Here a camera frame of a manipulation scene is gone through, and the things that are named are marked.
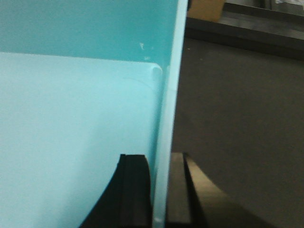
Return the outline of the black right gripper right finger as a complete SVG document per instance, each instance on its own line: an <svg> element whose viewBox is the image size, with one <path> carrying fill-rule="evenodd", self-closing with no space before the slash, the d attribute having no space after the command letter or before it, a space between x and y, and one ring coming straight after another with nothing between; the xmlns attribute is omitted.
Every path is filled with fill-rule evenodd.
<svg viewBox="0 0 304 228"><path fill-rule="evenodd" d="M256 228L257 219L232 202L181 152L171 154L167 198L168 228Z"/></svg>

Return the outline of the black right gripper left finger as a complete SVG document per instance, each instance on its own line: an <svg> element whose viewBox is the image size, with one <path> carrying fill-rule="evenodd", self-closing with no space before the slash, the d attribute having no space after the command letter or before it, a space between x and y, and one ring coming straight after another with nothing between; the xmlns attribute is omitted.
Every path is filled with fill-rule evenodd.
<svg viewBox="0 0 304 228"><path fill-rule="evenodd" d="M151 178L144 155L120 155L116 170L81 228L150 228Z"/></svg>

